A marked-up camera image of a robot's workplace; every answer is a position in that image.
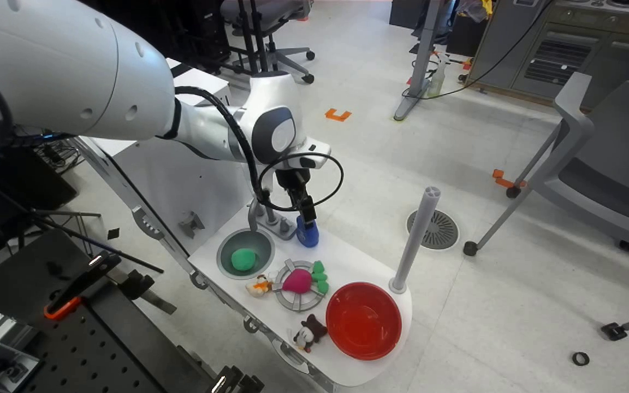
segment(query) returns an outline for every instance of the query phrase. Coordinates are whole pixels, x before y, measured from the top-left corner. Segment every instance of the white table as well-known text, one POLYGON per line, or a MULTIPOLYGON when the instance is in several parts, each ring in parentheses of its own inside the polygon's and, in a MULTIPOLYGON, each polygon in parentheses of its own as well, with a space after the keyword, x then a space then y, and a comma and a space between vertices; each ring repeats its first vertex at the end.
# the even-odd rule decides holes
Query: white table
POLYGON ((392 294, 386 290, 388 279, 392 278, 392 270, 370 257, 368 252, 346 244, 341 237, 333 237, 325 232, 325 227, 318 227, 320 242, 316 249, 306 249, 301 247, 294 237, 283 242, 270 234, 266 234, 273 240, 273 257, 270 264, 263 269, 266 278, 275 278, 278 270, 283 269, 286 259, 320 259, 325 264, 327 278, 329 278, 329 294, 336 292, 341 286, 350 281, 368 281, 386 290, 399 313, 402 313, 402 335, 397 346, 379 357, 379 359, 355 359, 345 355, 329 335, 318 340, 309 351, 301 351, 297 344, 293 344, 293 335, 298 330, 298 321, 304 321, 308 314, 314 314, 320 322, 325 322, 325 307, 329 300, 329 294, 314 307, 301 314, 294 314, 286 309, 275 294, 266 297, 253 297, 248 292, 248 284, 256 279, 250 278, 234 278, 225 272, 219 267, 219 249, 226 240, 226 235, 246 228, 246 209, 237 212, 232 221, 226 221, 215 235, 211 235, 210 242, 198 247, 191 255, 189 261, 214 284, 219 286, 225 294, 229 294, 237 306, 242 306, 256 321, 263 322, 280 343, 291 344, 294 351, 298 351, 308 367, 318 368, 324 375, 327 375, 332 381, 341 387, 357 387, 365 381, 370 381, 376 375, 384 373, 388 365, 395 363, 399 355, 410 321, 412 321, 412 298, 410 292, 407 290, 404 294, 392 294))

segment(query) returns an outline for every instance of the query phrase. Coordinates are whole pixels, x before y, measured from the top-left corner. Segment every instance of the gray floor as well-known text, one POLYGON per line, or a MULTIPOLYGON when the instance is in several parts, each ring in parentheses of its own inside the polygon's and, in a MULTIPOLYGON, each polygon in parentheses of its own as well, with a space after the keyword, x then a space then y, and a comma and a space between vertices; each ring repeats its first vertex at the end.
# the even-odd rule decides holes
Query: gray floor
MULTIPOLYGON (((320 209, 320 227, 395 267, 404 221, 426 186, 441 188, 439 207, 458 223, 461 242, 477 237, 507 206, 491 169, 515 174, 557 115, 515 97, 463 91, 421 103, 407 121, 392 121, 410 77, 412 36, 386 17, 386 0, 316 0, 309 19, 287 23, 278 44, 316 51, 312 64, 301 58, 316 73, 304 88, 304 124, 346 167, 343 192, 320 209), (325 120, 329 107, 351 118, 325 120)), ((327 192, 333 174, 320 169, 316 192, 327 192)), ((104 227, 122 227, 116 247, 168 269, 156 290, 179 313, 163 317, 140 306, 172 340, 214 367, 256 373, 266 390, 314 390, 232 309, 194 290, 89 166, 70 178, 82 189, 72 209, 102 212, 104 227)), ((420 250, 408 284, 414 321, 399 363, 366 387, 341 390, 629 390, 629 339, 605 343, 595 333, 599 322, 629 318, 629 255, 611 237, 533 197, 476 259, 463 257, 461 242, 420 250), (592 365, 570 365, 575 349, 587 351, 592 365)))

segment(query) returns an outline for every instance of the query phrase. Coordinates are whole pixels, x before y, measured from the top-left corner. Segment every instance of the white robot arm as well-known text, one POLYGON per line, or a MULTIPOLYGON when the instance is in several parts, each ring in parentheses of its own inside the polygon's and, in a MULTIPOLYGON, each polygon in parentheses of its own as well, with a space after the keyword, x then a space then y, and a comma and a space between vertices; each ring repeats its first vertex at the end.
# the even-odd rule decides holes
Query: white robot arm
MULTIPOLYGON (((329 147, 298 133, 297 109, 268 94, 294 91, 286 81, 253 81, 246 105, 229 113, 257 163, 308 150, 320 154, 283 167, 318 167, 329 147)), ((179 101, 151 44, 76 0, 0 0, 0 95, 17 131, 165 137, 210 160, 244 160, 225 113, 179 101)))

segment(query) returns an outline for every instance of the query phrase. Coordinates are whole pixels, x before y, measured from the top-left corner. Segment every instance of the chair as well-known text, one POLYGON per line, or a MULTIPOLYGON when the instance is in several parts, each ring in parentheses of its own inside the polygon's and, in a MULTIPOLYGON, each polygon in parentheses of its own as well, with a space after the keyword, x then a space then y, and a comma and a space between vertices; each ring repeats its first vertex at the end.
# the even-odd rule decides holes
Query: chair
POLYGON ((304 83, 314 83, 304 66, 287 58, 287 55, 304 52, 308 60, 314 58, 309 48, 275 48, 273 32, 287 19, 308 13, 308 0, 225 0, 221 10, 226 23, 244 35, 246 48, 234 48, 248 60, 248 73, 278 73, 280 66, 297 70, 304 83))
MULTIPOLYGON (((575 72, 559 91, 554 103, 564 120, 535 152, 515 186, 507 189, 507 197, 515 199, 511 207, 477 242, 465 242, 465 255, 476 255, 533 189, 571 215, 611 234, 619 240, 619 247, 629 244, 629 81, 619 83, 601 103, 595 101, 593 111, 586 115, 580 103, 589 81, 587 73, 575 72), (521 178, 553 143, 550 157, 519 188, 521 178)), ((626 330, 629 321, 601 328, 610 340, 625 339, 626 330)))

